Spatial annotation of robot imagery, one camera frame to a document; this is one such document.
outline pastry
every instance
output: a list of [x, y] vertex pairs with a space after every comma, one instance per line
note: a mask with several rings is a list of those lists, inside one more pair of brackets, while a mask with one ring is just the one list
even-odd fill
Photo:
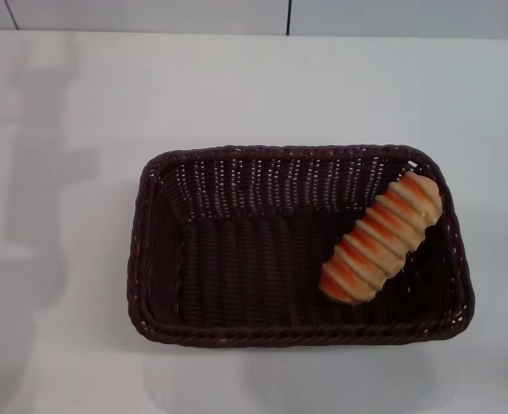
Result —
[[374, 298], [404, 266], [405, 257], [424, 240], [424, 231], [442, 215], [442, 199], [431, 179], [407, 172], [376, 197], [323, 264], [320, 289], [341, 302]]

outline orange stripe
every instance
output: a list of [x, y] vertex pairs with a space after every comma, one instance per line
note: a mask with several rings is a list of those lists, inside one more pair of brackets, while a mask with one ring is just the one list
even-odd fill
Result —
[[329, 260], [329, 264], [334, 266], [338, 271], [338, 276], [355, 291], [368, 291], [370, 290], [370, 286], [365, 282], [365, 280], [361, 279], [357, 273], [352, 269], [345, 261], [343, 261], [340, 256], [337, 254], [333, 254], [333, 256]]
[[401, 210], [404, 210], [407, 214], [411, 215], [414, 214], [415, 216], [419, 216], [418, 211], [416, 211], [412, 205], [409, 204], [408, 201], [406, 201], [404, 198], [398, 196], [393, 191], [386, 191], [386, 194], [384, 194], [384, 197], [391, 200], [393, 203], [395, 203]]
[[373, 210], [380, 214], [388, 223], [390, 223], [396, 229], [408, 229], [413, 231], [411, 226], [397, 217], [395, 214], [391, 213], [386, 207], [384, 207], [380, 203], [376, 203], [373, 206]]
[[424, 191], [423, 187], [421, 187], [420, 184], [411, 175], [405, 175], [401, 179], [401, 184], [405, 184], [407, 187], [409, 187], [409, 189], [414, 192], [418, 198], [427, 199], [433, 204], [432, 200], [430, 197], [428, 197], [428, 194], [426, 194], [426, 191]]
[[359, 250], [354, 248], [352, 245], [347, 243], [345, 240], [342, 240], [340, 242], [339, 248], [342, 250], [342, 252], [346, 256], [349, 256], [352, 260], [357, 262], [357, 264], [359, 266], [370, 267], [370, 265], [372, 265], [372, 262], [369, 259], [367, 259], [367, 257], [365, 257]]
[[380, 224], [378, 221], [374, 220], [370, 216], [364, 216], [362, 222], [368, 224], [372, 227], [378, 234], [380, 234], [383, 238], [388, 240], [391, 244], [401, 242], [405, 244], [399, 237], [394, 235], [390, 230]]
[[345, 292], [325, 271], [321, 273], [321, 285], [319, 285], [319, 288], [336, 300], [349, 304], [357, 303], [357, 301], [353, 299], [349, 293]]
[[370, 235], [366, 234], [364, 231], [355, 228], [354, 231], [350, 233], [352, 237], [355, 238], [360, 244], [362, 244], [367, 250], [370, 250], [374, 254], [378, 253], [387, 253], [387, 249], [384, 249], [378, 241], [374, 240]]

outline wicker basket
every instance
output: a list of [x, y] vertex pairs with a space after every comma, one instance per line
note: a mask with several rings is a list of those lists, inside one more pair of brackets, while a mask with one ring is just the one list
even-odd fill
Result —
[[[406, 171], [431, 177], [444, 212], [369, 303], [329, 301], [321, 264]], [[156, 342], [224, 347], [448, 339], [474, 314], [451, 194], [411, 147], [221, 147], [146, 165], [128, 267], [129, 315]]]

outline white table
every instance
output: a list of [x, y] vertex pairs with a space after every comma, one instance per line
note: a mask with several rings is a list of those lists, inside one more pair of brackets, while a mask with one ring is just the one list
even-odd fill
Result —
[[[397, 142], [442, 167], [476, 314], [448, 342], [207, 351], [127, 316], [142, 167]], [[0, 414], [508, 413], [508, 41], [0, 32]]]

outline woven basket bottom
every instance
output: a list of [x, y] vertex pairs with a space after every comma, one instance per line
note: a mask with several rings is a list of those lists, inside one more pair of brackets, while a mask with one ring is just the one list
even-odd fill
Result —
[[[373, 301], [338, 304], [318, 290], [321, 264], [361, 216], [357, 211], [186, 224], [177, 252], [179, 320], [197, 327], [263, 327], [443, 319], [455, 298], [452, 280], [443, 280], [451, 274], [443, 220], [427, 230], [404, 269]], [[154, 315], [166, 311], [152, 298], [148, 302]]]

